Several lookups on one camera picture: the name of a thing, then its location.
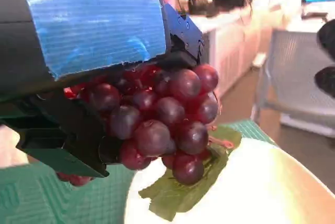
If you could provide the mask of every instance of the cutting mat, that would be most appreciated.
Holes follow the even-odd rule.
[[[252,121],[230,125],[246,138],[273,143]],[[1,223],[123,223],[134,172],[122,165],[78,188],[62,183],[41,163],[0,170]]]

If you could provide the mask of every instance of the gray chair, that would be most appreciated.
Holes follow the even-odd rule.
[[[259,123],[261,109],[268,108],[306,124],[334,129],[335,133],[335,99],[314,83],[314,75],[330,65],[334,63],[319,48],[316,33],[274,30],[251,118]],[[276,93],[275,101],[267,98],[271,86]],[[310,127],[302,128],[313,131]]]

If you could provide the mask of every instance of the blue painter's tape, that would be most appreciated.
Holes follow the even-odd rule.
[[[27,0],[47,67],[68,74],[166,51],[159,0]]]

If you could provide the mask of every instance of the green leaf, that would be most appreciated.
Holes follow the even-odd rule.
[[[172,171],[167,169],[166,173],[153,185],[139,192],[142,198],[151,198],[150,211],[165,220],[172,221],[177,212],[191,210],[215,183],[227,164],[228,154],[240,145],[241,134],[223,126],[209,134],[217,139],[233,142],[234,148],[228,151],[226,148],[212,143],[209,148],[212,157],[204,163],[204,177],[192,186],[178,183],[173,177]]]

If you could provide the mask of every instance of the plate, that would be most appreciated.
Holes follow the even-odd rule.
[[[161,160],[137,172],[128,194],[125,224],[145,223],[334,223],[335,196],[297,160],[281,149],[243,138],[207,194],[172,222],[149,211],[138,191],[152,185],[166,168]]]

